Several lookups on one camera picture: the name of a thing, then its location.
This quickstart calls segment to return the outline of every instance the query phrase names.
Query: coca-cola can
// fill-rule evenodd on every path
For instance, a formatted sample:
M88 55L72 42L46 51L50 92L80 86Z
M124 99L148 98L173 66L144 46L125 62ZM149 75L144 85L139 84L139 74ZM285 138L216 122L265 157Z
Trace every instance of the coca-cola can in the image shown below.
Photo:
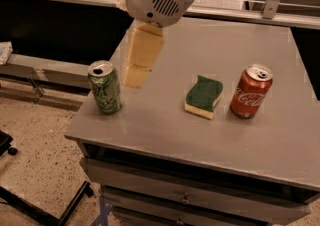
M231 111L241 118L254 117L272 82L271 69L261 64L248 66L241 74L230 104Z

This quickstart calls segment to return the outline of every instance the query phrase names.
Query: robot vent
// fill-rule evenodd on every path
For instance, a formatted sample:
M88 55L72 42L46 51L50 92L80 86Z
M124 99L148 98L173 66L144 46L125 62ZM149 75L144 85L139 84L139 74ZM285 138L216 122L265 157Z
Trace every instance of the robot vent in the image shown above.
M179 5L173 0L153 0L153 8L160 14L172 16L179 11Z

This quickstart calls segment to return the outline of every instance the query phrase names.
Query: gray tabletop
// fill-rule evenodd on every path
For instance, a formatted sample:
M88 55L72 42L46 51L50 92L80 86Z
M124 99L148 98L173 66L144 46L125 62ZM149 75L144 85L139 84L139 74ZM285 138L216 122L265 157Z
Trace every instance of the gray tabletop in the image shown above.
M130 29L112 60L120 75ZM122 86L122 109L99 113L90 93L70 139L320 191L320 103L288 28L183 18L141 89ZM256 117L229 104L247 65L262 63L274 84ZM224 85L213 120L184 111L197 75Z

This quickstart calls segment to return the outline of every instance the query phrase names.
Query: black tripod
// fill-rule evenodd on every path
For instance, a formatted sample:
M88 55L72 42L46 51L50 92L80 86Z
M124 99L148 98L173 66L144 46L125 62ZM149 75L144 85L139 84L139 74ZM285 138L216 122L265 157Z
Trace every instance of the black tripod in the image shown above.
M10 143L12 140L13 139L10 135L0 130L0 156L6 151L8 151L10 155L15 155L17 153L18 150L16 148L11 147ZM77 191L76 195L73 197L62 216L60 218L56 218L51 214L43 211L39 207L30 204L26 200L19 198L15 194L9 192L8 190L0 186L0 199L4 200L5 204L8 204L16 208L17 210L21 211L22 213L27 214L29 217L33 218L41 225L45 226L65 225L85 193L89 197L93 195L93 191L90 188L90 183L87 181L85 181L82 184L82 186Z

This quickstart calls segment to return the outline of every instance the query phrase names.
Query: drawer knob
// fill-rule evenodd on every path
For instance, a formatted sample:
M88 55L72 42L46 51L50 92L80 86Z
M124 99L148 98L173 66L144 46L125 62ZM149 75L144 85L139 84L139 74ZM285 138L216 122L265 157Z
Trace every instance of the drawer knob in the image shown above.
M188 199L188 194L184 194L184 197L182 199L180 199L180 202L182 204L189 205L190 204L190 200Z
M181 220L181 216L179 216L179 220L176 221L177 225L184 225L184 222Z

